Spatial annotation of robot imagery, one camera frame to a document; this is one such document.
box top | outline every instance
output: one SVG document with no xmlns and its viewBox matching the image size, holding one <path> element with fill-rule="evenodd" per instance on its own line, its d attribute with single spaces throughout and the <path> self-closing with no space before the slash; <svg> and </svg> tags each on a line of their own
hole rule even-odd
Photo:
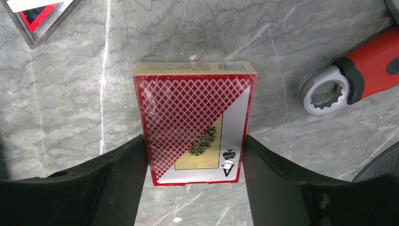
<svg viewBox="0 0 399 226">
<path fill-rule="evenodd" d="M 248 61 L 140 62 L 135 76 L 198 74 L 256 74 Z"/>
</svg>

clear plastic wrap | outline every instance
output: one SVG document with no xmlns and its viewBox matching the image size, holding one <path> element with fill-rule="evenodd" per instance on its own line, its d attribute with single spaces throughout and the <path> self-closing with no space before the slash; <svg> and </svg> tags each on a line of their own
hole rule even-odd
<svg viewBox="0 0 399 226">
<path fill-rule="evenodd" d="M 255 81 L 248 61 L 138 65 L 134 82 L 155 186 L 238 182 Z"/>
</svg>

wrench head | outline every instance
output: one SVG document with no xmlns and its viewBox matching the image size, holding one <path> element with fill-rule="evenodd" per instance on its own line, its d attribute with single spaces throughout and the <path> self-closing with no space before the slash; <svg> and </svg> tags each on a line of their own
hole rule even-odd
<svg viewBox="0 0 399 226">
<path fill-rule="evenodd" d="M 395 18 L 396 22 L 399 24 L 399 0 L 385 0 L 389 11 Z"/>
<path fill-rule="evenodd" d="M 312 96 L 316 89 L 327 82 L 336 84 L 334 95 L 323 103 L 314 103 Z M 324 71 L 310 77 L 299 93 L 299 101 L 305 110 L 314 115 L 331 113 L 348 104 L 350 85 L 348 79 L 343 76 L 336 66 L 331 66 Z"/>
</svg>

black plastic holder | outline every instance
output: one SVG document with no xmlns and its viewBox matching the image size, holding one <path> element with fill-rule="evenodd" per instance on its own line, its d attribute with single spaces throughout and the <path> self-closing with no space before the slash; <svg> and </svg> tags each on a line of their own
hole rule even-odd
<svg viewBox="0 0 399 226">
<path fill-rule="evenodd" d="M 255 226 L 386 226 L 399 222 L 399 184 L 357 183 L 287 160 L 251 136 L 243 159 Z M 144 139 L 47 178 L 0 180 L 0 226 L 132 226 L 148 161 Z"/>
</svg>

red wrench handle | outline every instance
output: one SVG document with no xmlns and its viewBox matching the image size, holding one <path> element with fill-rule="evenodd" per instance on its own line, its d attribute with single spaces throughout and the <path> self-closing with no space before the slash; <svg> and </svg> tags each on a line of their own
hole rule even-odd
<svg viewBox="0 0 399 226">
<path fill-rule="evenodd" d="M 348 104 L 399 84 L 399 27 L 334 62 L 351 84 Z"/>
</svg>

